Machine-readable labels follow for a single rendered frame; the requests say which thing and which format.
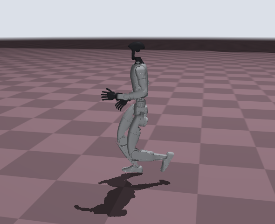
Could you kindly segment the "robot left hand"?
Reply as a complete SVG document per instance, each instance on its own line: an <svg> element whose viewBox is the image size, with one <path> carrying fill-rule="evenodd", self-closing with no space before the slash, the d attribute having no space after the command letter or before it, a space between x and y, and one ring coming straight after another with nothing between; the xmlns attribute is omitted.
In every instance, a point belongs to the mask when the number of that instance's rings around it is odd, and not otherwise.
<svg viewBox="0 0 275 224"><path fill-rule="evenodd" d="M113 99L116 99L116 100L122 100L122 99L117 99L117 94L122 94L122 93L115 93L115 92L112 92L110 89L106 88L106 90L110 91L110 92L107 92L107 91L102 91L103 93L106 93L106 94L101 94L101 95L106 95L106 96L102 96L101 98L106 98L106 99L102 99L103 100L113 100Z"/></svg>

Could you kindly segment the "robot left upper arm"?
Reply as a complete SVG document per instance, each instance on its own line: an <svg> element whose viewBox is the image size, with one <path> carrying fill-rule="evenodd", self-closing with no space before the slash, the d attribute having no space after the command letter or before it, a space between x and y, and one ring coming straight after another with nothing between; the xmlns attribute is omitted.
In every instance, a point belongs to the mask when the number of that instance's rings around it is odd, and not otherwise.
<svg viewBox="0 0 275 224"><path fill-rule="evenodd" d="M143 66L137 66L135 69L135 73L137 76L138 84L142 90L145 91L145 95L141 98L145 98L148 94L146 78L145 78L145 68Z"/></svg>

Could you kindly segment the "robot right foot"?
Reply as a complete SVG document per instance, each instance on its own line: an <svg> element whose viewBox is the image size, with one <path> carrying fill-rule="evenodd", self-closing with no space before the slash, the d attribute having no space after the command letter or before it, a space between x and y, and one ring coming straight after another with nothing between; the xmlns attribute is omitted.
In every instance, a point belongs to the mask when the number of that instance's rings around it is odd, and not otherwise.
<svg viewBox="0 0 275 224"><path fill-rule="evenodd" d="M129 166L129 167L124 167L122 168L122 171L124 172L138 172L138 173L142 173L143 172L143 168L142 166L137 166L137 168L135 168L133 165Z"/></svg>

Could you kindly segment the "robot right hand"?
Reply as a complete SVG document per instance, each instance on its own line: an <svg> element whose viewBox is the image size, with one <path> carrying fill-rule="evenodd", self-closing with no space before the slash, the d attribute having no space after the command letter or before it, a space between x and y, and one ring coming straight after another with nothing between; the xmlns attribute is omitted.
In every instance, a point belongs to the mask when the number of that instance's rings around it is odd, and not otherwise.
<svg viewBox="0 0 275 224"><path fill-rule="evenodd" d="M127 101L126 101L126 100L120 100L120 101L117 100L117 101L118 101L118 102L115 104L115 106L116 106L116 108L118 108L118 110L119 110L119 108L121 107L121 108L120 108L120 111L121 111L121 109L123 108L123 106L126 105L127 102L128 102L128 101L131 101L131 100L127 100ZM119 107L118 107L118 106L119 106Z"/></svg>

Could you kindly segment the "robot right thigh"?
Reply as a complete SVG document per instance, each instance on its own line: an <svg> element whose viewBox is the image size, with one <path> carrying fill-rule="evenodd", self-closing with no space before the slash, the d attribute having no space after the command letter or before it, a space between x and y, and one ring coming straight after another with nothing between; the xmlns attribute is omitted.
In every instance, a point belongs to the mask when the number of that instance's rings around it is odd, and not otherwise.
<svg viewBox="0 0 275 224"><path fill-rule="evenodd" d="M124 113L124 115L121 118L121 121L118 126L117 130L117 141L119 145L126 145L127 144L127 137L125 136L125 132L128 130L128 128L131 125L132 120L134 119L134 104L132 104Z"/></svg>

